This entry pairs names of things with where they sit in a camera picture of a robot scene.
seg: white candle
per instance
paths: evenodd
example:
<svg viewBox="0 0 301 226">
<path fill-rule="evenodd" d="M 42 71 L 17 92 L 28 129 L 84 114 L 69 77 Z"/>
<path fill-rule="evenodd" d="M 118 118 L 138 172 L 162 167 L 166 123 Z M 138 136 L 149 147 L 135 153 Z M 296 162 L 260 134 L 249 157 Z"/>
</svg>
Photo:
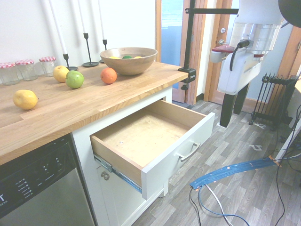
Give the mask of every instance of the white candle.
<svg viewBox="0 0 301 226">
<path fill-rule="evenodd" d="M 98 0 L 98 7 L 99 7 L 100 25 L 102 27 L 103 40 L 104 40 L 105 37 L 104 37 L 104 32 L 103 32 L 103 19 L 102 19 L 102 11 L 100 9 L 100 0 Z"/>
<path fill-rule="evenodd" d="M 52 0 L 49 0 L 49 3 L 50 3 L 50 7 L 51 7 L 53 18 L 55 20 L 55 26 L 56 26 L 58 37 L 60 39 L 60 43 L 61 43 L 61 46 L 62 46 L 63 54 L 67 54 L 67 49 L 66 49 L 65 42 L 64 42 L 64 39 L 63 39 L 61 27 L 60 27 L 60 24 L 59 24 L 59 22 L 58 22 L 58 20 L 56 18 L 55 9 L 54 9 L 54 7 L 52 5 Z"/>
<path fill-rule="evenodd" d="M 80 18 L 81 18 L 81 24 L 83 25 L 83 31 L 84 31 L 84 33 L 88 33 L 85 28 L 83 14 L 81 12 L 80 0 L 77 0 L 77 2 L 79 3 L 79 14 L 80 14 Z"/>
</svg>

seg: black radiator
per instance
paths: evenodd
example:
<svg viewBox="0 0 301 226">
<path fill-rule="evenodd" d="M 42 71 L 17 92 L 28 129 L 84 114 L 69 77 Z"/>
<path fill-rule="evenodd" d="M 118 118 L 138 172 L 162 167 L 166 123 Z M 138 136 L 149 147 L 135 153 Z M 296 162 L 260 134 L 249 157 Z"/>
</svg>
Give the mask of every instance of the black radiator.
<svg viewBox="0 0 301 226">
<path fill-rule="evenodd" d="M 272 130 L 281 122 L 289 124 L 292 118 L 287 116 L 286 109 L 297 80 L 296 76 L 283 79 L 265 74 L 249 125 L 253 125 L 257 118 L 270 121 L 273 124 Z"/>
</svg>

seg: candle holder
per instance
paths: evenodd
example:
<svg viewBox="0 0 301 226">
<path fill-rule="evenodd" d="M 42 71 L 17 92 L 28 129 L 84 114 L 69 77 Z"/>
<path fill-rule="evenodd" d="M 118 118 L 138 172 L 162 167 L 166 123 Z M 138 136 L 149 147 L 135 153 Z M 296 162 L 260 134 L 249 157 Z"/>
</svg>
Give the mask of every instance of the candle holder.
<svg viewBox="0 0 301 226">
<path fill-rule="evenodd" d="M 86 42 L 87 42 L 87 48 L 88 48 L 88 54 L 89 54 L 90 62 L 84 63 L 83 66 L 84 67 L 95 67 L 95 66 L 99 65 L 99 62 L 92 62 L 91 61 L 90 49 L 89 49 L 89 44 L 88 44 L 88 38 L 89 38 L 88 33 L 84 33 L 84 38 L 86 39 Z"/>
<path fill-rule="evenodd" d="M 104 49 L 107 50 L 107 44 L 108 44 L 108 42 L 107 42 L 106 39 L 103 39 L 103 44 L 104 44 Z"/>
<path fill-rule="evenodd" d="M 63 54 L 63 57 L 66 60 L 67 68 L 69 69 L 69 71 L 77 71 L 78 70 L 78 67 L 69 67 L 69 63 L 68 63 L 69 56 L 68 56 L 68 54 Z"/>
</svg>

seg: dishwasher control panel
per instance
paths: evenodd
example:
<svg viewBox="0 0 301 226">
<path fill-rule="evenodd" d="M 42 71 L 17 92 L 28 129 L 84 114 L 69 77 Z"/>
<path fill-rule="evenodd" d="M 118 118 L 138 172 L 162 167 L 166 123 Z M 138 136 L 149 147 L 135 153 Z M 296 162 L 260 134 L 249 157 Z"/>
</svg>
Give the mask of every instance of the dishwasher control panel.
<svg viewBox="0 0 301 226">
<path fill-rule="evenodd" d="M 0 178 L 0 218 L 47 189 L 76 167 L 69 143 L 54 142 L 53 145 L 32 152 L 0 166 L 1 174 L 7 174 L 6 177 Z"/>
</svg>

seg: vinyl floor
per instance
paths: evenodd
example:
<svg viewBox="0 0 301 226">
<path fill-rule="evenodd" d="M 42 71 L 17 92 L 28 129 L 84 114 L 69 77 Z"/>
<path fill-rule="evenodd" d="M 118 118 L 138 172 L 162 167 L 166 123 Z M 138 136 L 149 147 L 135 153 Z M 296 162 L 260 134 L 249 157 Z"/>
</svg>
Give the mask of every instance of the vinyl floor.
<svg viewBox="0 0 301 226">
<path fill-rule="evenodd" d="M 191 109 L 204 114 L 215 113 L 212 135 L 200 151 L 170 178 L 166 197 L 158 198 L 136 220 L 134 226 L 198 226 L 196 211 L 189 201 L 189 183 L 223 166 L 262 158 L 275 149 L 277 132 L 270 130 L 268 122 L 256 120 L 254 125 L 249 126 L 251 115 L 241 113 L 233 115 L 228 127 L 224 128 L 218 124 L 222 109 L 220 105 L 198 101 Z M 282 124 L 278 129 L 278 137 L 287 137 L 290 132 L 290 128 Z M 301 163 L 290 163 L 301 170 Z M 210 183 L 209 187 L 220 199 L 225 213 L 240 215 L 251 226 L 274 226 L 283 212 L 277 193 L 276 171 L 277 167 L 271 166 L 241 172 Z M 279 226 L 301 226 L 300 178 L 301 174 L 284 161 L 279 169 L 278 182 L 285 214 Z M 203 189 L 201 197 L 207 208 L 220 211 L 207 189 Z M 200 208 L 196 191 L 192 191 L 192 198 L 200 209 L 202 226 L 227 225 L 223 218 Z M 239 218 L 228 219 L 235 226 L 246 225 Z"/>
</svg>

